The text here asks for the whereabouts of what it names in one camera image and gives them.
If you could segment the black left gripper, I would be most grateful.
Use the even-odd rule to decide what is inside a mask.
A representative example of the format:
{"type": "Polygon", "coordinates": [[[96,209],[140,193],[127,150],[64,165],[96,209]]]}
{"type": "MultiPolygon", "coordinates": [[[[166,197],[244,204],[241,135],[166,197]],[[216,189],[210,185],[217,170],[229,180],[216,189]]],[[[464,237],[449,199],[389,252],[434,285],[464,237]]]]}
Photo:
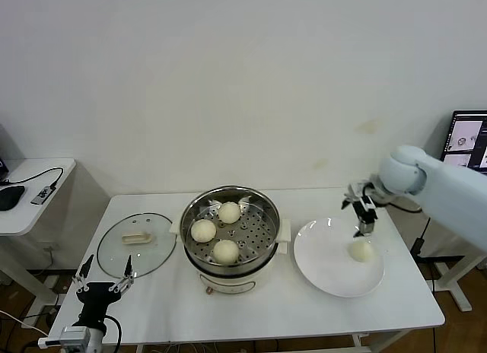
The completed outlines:
{"type": "Polygon", "coordinates": [[[104,320],[108,307],[119,301],[122,297],[121,292],[126,292],[134,283],[131,255],[127,259],[122,278],[117,282],[87,283],[93,259],[94,254],[91,254],[72,278],[77,286],[76,296],[83,304],[78,320],[73,326],[105,327],[104,320]]]}

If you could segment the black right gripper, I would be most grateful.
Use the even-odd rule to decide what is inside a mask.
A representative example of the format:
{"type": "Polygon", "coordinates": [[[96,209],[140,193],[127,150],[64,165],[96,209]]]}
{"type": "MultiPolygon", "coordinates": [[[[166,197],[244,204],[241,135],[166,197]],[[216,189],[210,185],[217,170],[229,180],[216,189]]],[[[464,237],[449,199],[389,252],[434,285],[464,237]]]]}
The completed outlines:
{"type": "Polygon", "coordinates": [[[385,208],[389,205],[389,193],[379,179],[365,180],[361,198],[354,202],[345,198],[342,201],[341,209],[343,210],[351,204],[358,218],[358,227],[354,238],[365,237],[374,231],[375,221],[377,220],[376,207],[385,208]]]}

